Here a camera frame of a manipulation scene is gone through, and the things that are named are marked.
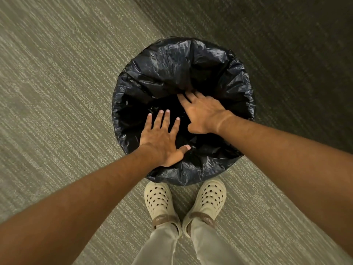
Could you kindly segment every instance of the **white pants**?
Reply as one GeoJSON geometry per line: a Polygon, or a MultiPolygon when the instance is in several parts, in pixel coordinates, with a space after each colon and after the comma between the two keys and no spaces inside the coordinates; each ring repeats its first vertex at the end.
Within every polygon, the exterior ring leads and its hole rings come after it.
{"type": "MultiPolygon", "coordinates": [[[[199,218],[191,225],[191,239],[196,257],[202,265],[243,264],[235,251],[217,234],[216,230],[199,218]]],[[[171,223],[155,229],[132,265],[172,265],[178,232],[171,223]]]]}

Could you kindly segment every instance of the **black plastic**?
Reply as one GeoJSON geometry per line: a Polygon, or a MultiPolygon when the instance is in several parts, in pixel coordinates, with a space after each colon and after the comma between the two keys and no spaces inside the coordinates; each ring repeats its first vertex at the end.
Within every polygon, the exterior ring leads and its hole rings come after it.
{"type": "Polygon", "coordinates": [[[188,132],[190,120],[176,94],[197,89],[218,99],[234,114],[255,118],[255,103],[248,73],[231,50],[195,38],[166,37],[138,54],[118,77],[113,94],[115,135],[126,154],[139,146],[151,112],[170,109],[170,122],[180,117],[176,147],[190,145],[183,160],[158,167],[147,175],[154,182],[190,185],[228,169],[242,153],[215,134],[188,132]]]}

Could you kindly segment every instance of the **light carpet section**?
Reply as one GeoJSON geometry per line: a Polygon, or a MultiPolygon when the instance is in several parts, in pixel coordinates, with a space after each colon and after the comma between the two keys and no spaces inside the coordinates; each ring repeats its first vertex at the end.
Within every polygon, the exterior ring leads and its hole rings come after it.
{"type": "MultiPolygon", "coordinates": [[[[161,33],[132,0],[0,0],[0,221],[121,157],[117,75],[161,33]]],[[[249,264],[351,264],[246,158],[221,175],[224,240],[249,264]]],[[[140,182],[75,264],[130,264],[151,224],[140,182]]],[[[181,217],[198,186],[172,186],[181,217]]],[[[174,264],[198,264],[182,238],[174,264]]]]}

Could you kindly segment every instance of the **person's left hand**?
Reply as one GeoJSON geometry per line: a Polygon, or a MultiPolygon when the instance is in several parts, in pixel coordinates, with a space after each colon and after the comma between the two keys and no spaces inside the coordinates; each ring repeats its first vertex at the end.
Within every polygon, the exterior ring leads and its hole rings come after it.
{"type": "Polygon", "coordinates": [[[175,120],[170,133],[168,133],[170,110],[165,111],[163,123],[162,117],[163,111],[160,110],[152,128],[152,114],[148,114],[145,128],[141,133],[140,146],[150,145],[154,147],[160,157],[160,165],[168,167],[182,160],[184,154],[190,150],[191,147],[184,145],[177,149],[175,146],[175,138],[179,131],[180,118],[178,117],[175,120]]]}

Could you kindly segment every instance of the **wrinkled plastic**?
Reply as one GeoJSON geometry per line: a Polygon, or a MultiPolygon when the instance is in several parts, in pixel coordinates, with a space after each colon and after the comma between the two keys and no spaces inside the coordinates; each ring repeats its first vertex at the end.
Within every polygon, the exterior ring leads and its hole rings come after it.
{"type": "Polygon", "coordinates": [[[166,37],[138,54],[118,77],[113,94],[115,135],[126,154],[139,146],[149,112],[170,109],[170,122],[180,117],[176,147],[190,145],[183,160],[147,175],[154,182],[189,185],[228,169],[242,153],[215,134],[188,132],[190,120],[176,94],[198,90],[218,99],[234,114],[255,118],[248,73],[231,50],[194,38],[166,37]]]}

